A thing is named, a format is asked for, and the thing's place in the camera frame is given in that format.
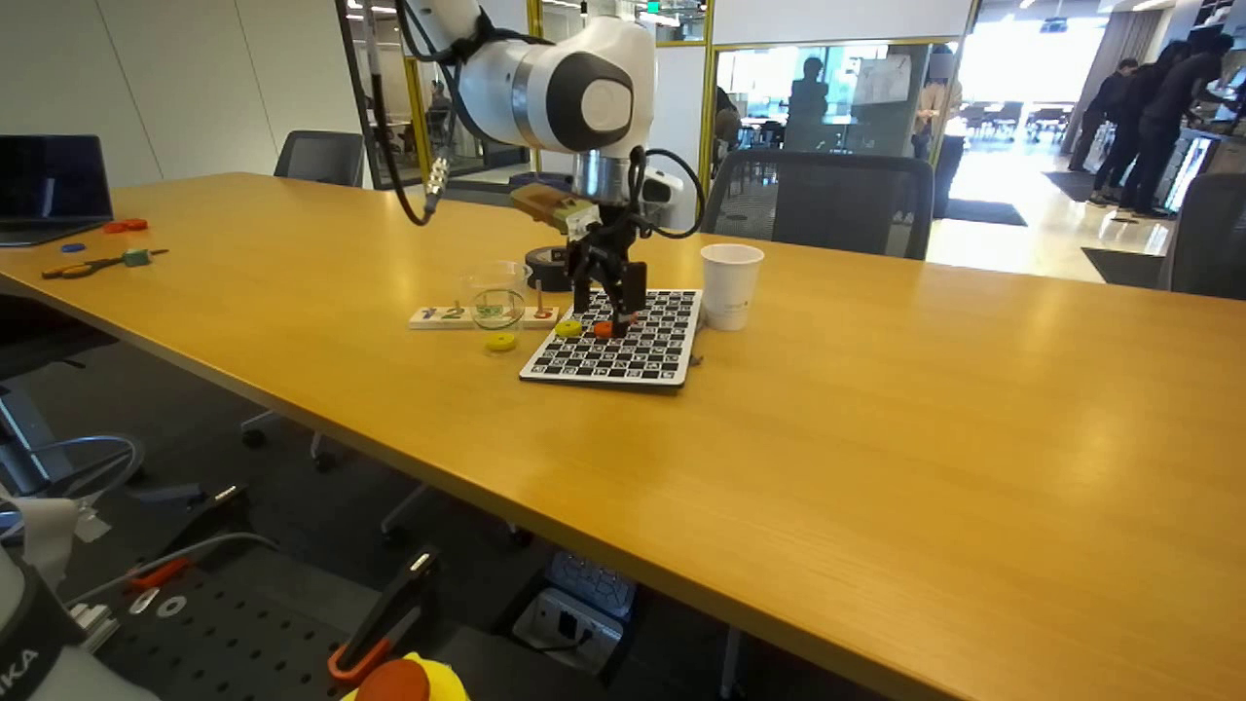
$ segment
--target white wall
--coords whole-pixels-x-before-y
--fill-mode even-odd
[[[944,39],[973,0],[717,0],[711,42]]]
[[[0,128],[97,133],[111,184],[161,180],[92,0],[0,0]]]
[[[1153,45],[1147,45],[1147,57],[1155,57],[1172,39],[1188,39],[1188,36],[1191,36],[1191,26],[1196,26],[1196,20],[1198,20],[1198,3],[1203,3],[1203,0],[1176,0],[1176,3],[1164,13],[1164,20],[1160,20],[1160,26],[1155,26],[1155,39],[1153,39]]]
[[[111,187],[358,133],[331,0],[0,0],[0,128],[102,133]]]
[[[651,149],[669,149],[687,168],[702,150],[702,80],[704,49],[702,45],[658,45],[658,84],[654,84],[654,133]]]

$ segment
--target checkerboard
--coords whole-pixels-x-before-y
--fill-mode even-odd
[[[651,289],[645,306],[633,314],[621,337],[590,337],[590,322],[607,319],[607,301],[590,301],[580,314],[580,336],[549,337],[523,367],[524,380],[584,380],[584,386],[685,386],[702,289]]]

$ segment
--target person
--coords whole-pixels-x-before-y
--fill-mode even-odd
[[[445,93],[445,80],[433,80],[433,97],[424,110],[427,135],[433,141],[447,135],[447,120],[450,120],[450,97]]]
[[[726,150],[734,150],[734,135],[741,135],[741,110],[726,97],[726,89],[711,93],[711,162],[726,158]]]
[[[787,97],[787,149],[813,150],[826,120],[821,57],[811,55]]]
[[[1109,201],[1117,196],[1121,176],[1137,157],[1139,110],[1155,97],[1160,80],[1185,57],[1185,49],[1188,49],[1188,42],[1178,42],[1178,39],[1168,42],[1155,62],[1144,62],[1125,76],[1121,97],[1104,110],[1104,120],[1117,128],[1117,135],[1112,135],[1103,168],[1092,172],[1091,201]]]
[[[787,123],[763,120],[763,123],[754,128],[754,135],[758,135],[767,149],[784,149]]]
[[[1137,142],[1137,162],[1133,162],[1133,172],[1125,180],[1125,196],[1121,196],[1125,211],[1164,215],[1164,211],[1155,211],[1153,198],[1155,198],[1160,176],[1168,168],[1168,157],[1176,149],[1178,120],[1191,110],[1196,93],[1203,93],[1203,84],[1220,76],[1220,62],[1229,45],[1235,45],[1229,36],[1220,36],[1220,29],[1196,36],[1191,55],[1178,57],[1164,75],[1153,106],[1137,120],[1139,142]]]
[[[963,84],[954,76],[954,49],[934,42],[926,80],[915,101],[915,133],[912,133],[912,157],[929,162],[934,172],[934,216],[944,215],[951,184],[965,157],[965,135],[944,133],[944,118],[957,110]]]
[[[1086,176],[1086,150],[1092,142],[1092,133],[1103,128],[1103,120],[1109,120],[1112,106],[1121,101],[1130,75],[1137,70],[1137,57],[1121,57],[1117,70],[1109,76],[1099,80],[1099,93],[1091,97],[1081,120],[1077,120],[1077,141],[1074,150],[1068,157],[1068,172],[1081,172]]]
[[[954,80],[954,55],[951,45],[929,45],[926,80],[915,101],[915,123],[912,123],[912,150],[915,158],[929,158],[929,142],[942,141],[944,118],[957,110],[963,84]]]

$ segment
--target gray carpet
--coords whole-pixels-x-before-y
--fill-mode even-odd
[[[1164,289],[1164,255],[1125,249],[1081,249],[1104,283]]]
[[[24,386],[59,437],[129,431],[145,438],[146,485],[246,482],[254,528],[272,536],[279,554],[349,585],[382,588],[416,544],[433,541],[445,559],[441,611],[466,627],[503,629],[556,554],[545,541],[515,547],[503,520],[447,495],[424,497],[403,520],[414,536],[393,544],[379,534],[379,512],[407,495],[403,476],[354,457],[334,470],[316,470],[308,467],[308,431],[296,424],[267,431],[266,447],[242,447],[236,419],[254,405],[119,342],[87,351],[81,367],[24,375]],[[137,505],[119,495],[103,497],[102,512],[111,534],[72,554],[66,595],[116,575],[181,520],[177,508]],[[602,685],[617,701],[717,698],[720,654],[724,621],[639,593],[617,664]],[[763,642],[747,642],[741,685],[750,701],[872,698]]]

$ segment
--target paper cup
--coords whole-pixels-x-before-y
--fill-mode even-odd
[[[747,303],[754,289],[754,273],[763,267],[767,251],[754,244],[704,244],[702,273],[704,273],[704,322],[720,329],[741,329],[747,322]]]

